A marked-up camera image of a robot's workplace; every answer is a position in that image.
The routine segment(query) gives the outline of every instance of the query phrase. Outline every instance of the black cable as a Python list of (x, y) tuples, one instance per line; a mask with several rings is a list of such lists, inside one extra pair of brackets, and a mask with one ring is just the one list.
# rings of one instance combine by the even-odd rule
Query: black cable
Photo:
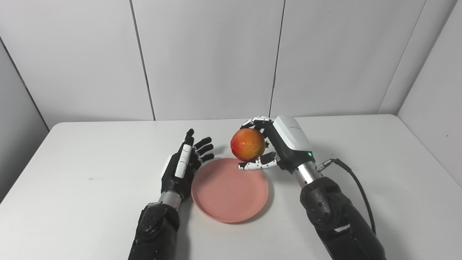
[(366, 204), (367, 213), (369, 214), (369, 220), (371, 222), (372, 232), (374, 232), (374, 234), (376, 234), (375, 221), (374, 221), (374, 216), (372, 215), (371, 205), (369, 205), (369, 201), (367, 200), (366, 193), (364, 192), (363, 186), (359, 182), (359, 179), (353, 173), (351, 168), (348, 167), (348, 165), (346, 165), (340, 159), (337, 158), (337, 159), (331, 159), (331, 160), (332, 160), (333, 163), (335, 163), (336, 165), (342, 167), (345, 171), (347, 171), (351, 175), (351, 177), (353, 177), (354, 181), (356, 182), (356, 185), (358, 185), (359, 191), (361, 192), (361, 195), (363, 196), (364, 204)]

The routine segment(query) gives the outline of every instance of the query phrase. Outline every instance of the black forearm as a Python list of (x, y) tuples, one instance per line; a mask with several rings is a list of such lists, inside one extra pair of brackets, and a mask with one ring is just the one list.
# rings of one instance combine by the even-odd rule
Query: black forearm
[(300, 202), (333, 260), (385, 260), (380, 241), (334, 181), (314, 180), (302, 189)]
[(141, 212), (128, 260), (173, 260), (178, 212), (167, 204), (148, 204)]

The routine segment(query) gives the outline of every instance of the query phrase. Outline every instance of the pink plate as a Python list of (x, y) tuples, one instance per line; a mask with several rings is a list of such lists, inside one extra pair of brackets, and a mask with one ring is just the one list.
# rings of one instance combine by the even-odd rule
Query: pink plate
[(237, 168), (241, 161), (217, 159), (194, 177), (191, 194), (207, 216), (224, 223), (237, 223), (255, 216), (268, 200), (268, 182), (259, 171)]

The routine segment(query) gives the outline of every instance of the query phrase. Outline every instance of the cable connector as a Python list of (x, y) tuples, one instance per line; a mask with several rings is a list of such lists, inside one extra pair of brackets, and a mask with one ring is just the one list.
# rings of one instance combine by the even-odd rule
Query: cable connector
[(316, 170), (319, 172), (322, 172), (325, 170), (329, 165), (331, 165), (334, 161), (332, 159), (326, 160), (323, 163), (319, 164), (316, 166)]

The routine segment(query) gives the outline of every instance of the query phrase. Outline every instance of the white robotic hand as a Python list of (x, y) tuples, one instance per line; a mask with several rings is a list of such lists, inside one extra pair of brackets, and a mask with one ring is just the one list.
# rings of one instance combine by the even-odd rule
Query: white robotic hand
[(278, 116), (276, 119), (255, 117), (247, 120), (242, 128), (263, 130), (276, 152), (264, 154), (254, 160), (239, 163), (244, 170), (266, 169), (278, 165), (296, 176), (301, 186), (321, 177), (316, 170), (310, 142), (298, 122), (292, 117)]

